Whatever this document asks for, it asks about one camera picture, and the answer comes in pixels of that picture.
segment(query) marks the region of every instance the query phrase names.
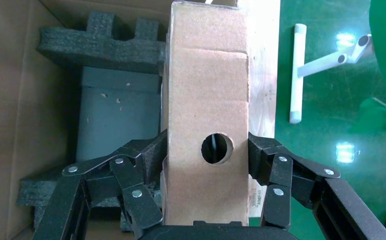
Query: white plastic rod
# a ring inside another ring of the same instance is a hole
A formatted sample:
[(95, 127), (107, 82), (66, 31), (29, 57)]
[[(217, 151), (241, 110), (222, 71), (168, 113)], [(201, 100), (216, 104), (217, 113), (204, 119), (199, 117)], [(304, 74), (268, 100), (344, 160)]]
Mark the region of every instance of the white plastic rod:
[(306, 25), (294, 27), (293, 75), (291, 78), (290, 123), (298, 124), (302, 120), (303, 77), (298, 69), (305, 64)]
[(346, 53), (343, 53), (342, 51), (337, 51), (322, 58), (318, 58), (300, 67), (297, 70), (297, 74), (300, 77), (306, 77), (327, 69), (332, 69), (347, 63), (347, 58), (348, 55)]

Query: metal bolt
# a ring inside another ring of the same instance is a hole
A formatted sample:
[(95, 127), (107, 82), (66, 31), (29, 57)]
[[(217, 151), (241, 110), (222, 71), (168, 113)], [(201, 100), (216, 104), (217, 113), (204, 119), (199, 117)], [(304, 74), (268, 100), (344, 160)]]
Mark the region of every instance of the metal bolt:
[(68, 168), (68, 172), (70, 172), (70, 173), (76, 172), (77, 170), (78, 170), (78, 168), (76, 166), (70, 166)]
[(331, 170), (331, 169), (324, 169), (324, 171), (325, 171), (328, 175), (334, 175), (334, 171)]
[(284, 195), (284, 192), (279, 188), (274, 188), (274, 193), (278, 196)]
[(141, 195), (143, 195), (143, 192), (140, 191), (140, 190), (132, 191), (132, 196), (135, 197), (135, 198), (139, 198), (139, 197), (141, 197)]

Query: open cardboard box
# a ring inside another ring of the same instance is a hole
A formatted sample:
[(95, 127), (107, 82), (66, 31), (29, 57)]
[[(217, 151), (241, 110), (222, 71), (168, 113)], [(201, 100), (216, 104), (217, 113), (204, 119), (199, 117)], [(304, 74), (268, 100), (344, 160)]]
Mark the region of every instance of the open cardboard box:
[[(96, 10), (116, 14), (131, 28), (144, 17), (159, 21), (166, 30), (171, 3), (0, 0), (0, 240), (32, 236), (31, 209), (15, 204), (19, 180), (74, 159), (79, 79), (35, 50), (39, 27), (80, 29)], [(123, 236), (118, 220), (90, 223), (87, 233), (87, 239)]]

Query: cardboard box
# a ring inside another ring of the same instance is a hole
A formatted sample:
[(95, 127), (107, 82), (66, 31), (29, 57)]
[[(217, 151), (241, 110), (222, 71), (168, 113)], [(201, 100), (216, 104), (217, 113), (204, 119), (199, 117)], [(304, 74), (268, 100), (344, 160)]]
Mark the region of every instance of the cardboard box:
[[(245, 21), (233, 7), (172, 4), (165, 224), (248, 224)], [(204, 152), (210, 138), (225, 145), (217, 163)]]

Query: printed label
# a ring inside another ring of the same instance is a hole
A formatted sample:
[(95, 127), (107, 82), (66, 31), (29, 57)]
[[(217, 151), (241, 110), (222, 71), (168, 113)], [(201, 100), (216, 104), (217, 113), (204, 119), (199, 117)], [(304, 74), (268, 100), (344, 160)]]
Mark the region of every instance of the printed label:
[(249, 175), (249, 218), (260, 218), (265, 200), (266, 186), (260, 186)]

